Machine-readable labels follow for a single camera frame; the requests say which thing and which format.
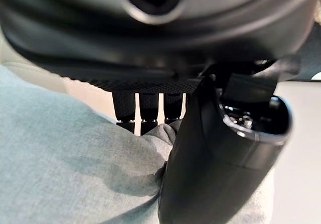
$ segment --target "light blue fabric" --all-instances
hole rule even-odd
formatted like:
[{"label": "light blue fabric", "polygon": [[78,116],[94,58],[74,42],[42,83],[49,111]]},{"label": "light blue fabric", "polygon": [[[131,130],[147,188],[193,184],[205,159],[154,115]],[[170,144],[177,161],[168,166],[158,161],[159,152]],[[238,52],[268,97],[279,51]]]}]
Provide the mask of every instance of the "light blue fabric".
[{"label": "light blue fabric", "polygon": [[[0,223],[158,223],[175,130],[137,137],[0,66]],[[230,224],[268,223],[267,178]]]}]

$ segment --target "metal screw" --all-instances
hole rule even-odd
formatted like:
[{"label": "metal screw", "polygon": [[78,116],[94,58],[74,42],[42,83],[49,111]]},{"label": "metal screw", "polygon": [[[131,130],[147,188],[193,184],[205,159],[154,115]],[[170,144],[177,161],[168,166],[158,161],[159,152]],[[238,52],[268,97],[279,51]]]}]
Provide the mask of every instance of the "metal screw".
[{"label": "metal screw", "polygon": [[251,129],[252,125],[253,125],[253,119],[249,116],[243,116],[243,121],[244,121],[244,127],[246,127],[247,129]]}]

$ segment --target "white surface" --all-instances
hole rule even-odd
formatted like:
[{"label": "white surface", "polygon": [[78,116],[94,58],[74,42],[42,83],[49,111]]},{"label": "white surface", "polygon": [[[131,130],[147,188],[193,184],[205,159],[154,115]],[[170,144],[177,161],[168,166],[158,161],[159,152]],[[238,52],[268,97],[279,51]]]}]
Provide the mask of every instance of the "white surface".
[{"label": "white surface", "polygon": [[321,80],[321,72],[317,73],[312,77],[312,80]]},{"label": "white surface", "polygon": [[320,224],[321,83],[284,82],[276,93],[291,105],[294,128],[275,168],[271,224]]}]

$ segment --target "black plastic housing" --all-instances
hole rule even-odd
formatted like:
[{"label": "black plastic housing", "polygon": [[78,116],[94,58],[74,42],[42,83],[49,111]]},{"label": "black plastic housing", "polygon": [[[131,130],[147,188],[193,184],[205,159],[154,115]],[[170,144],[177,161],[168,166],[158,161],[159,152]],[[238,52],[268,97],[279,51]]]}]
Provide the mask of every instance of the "black plastic housing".
[{"label": "black plastic housing", "polygon": [[[295,52],[310,31],[316,2],[252,0],[220,14],[151,27],[67,1],[0,0],[0,20],[12,46],[52,72],[109,91],[119,88],[110,81],[129,81],[125,90],[178,93],[193,91],[193,79],[213,62]],[[137,88],[138,82],[157,84],[157,90]],[[167,83],[176,84],[175,91]]]},{"label": "black plastic housing", "polygon": [[231,121],[205,83],[190,100],[167,163],[158,211],[162,224],[227,223],[273,166],[291,131],[290,110],[281,99],[275,112],[254,104],[274,123],[268,132],[250,130]]}]

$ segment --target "clothing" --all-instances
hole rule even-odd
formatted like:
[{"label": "clothing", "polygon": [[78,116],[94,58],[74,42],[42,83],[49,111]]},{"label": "clothing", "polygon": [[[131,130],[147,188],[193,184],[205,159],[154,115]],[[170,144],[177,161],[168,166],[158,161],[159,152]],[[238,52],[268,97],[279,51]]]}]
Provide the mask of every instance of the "clothing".
[{"label": "clothing", "polygon": [[[138,137],[0,66],[0,223],[158,223],[176,123]],[[270,174],[229,224],[269,223]]]}]

